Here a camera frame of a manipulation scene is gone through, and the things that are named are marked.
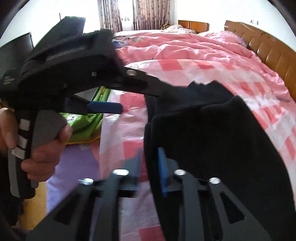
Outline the person's left hand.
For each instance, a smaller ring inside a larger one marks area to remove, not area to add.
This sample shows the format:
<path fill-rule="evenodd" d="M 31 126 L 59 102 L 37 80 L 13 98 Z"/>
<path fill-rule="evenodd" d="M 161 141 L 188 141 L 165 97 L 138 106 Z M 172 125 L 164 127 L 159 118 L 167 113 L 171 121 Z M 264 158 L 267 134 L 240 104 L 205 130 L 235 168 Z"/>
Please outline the person's left hand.
<path fill-rule="evenodd" d="M 17 136 L 18 123 L 14 113 L 8 108 L 1 108 L 1 156 L 6 158 L 8 150 L 16 147 Z M 27 177 L 36 182 L 45 182 L 53 176 L 71 136 L 72 128 L 66 125 L 56 139 L 34 149 L 31 157 L 21 165 Z"/>

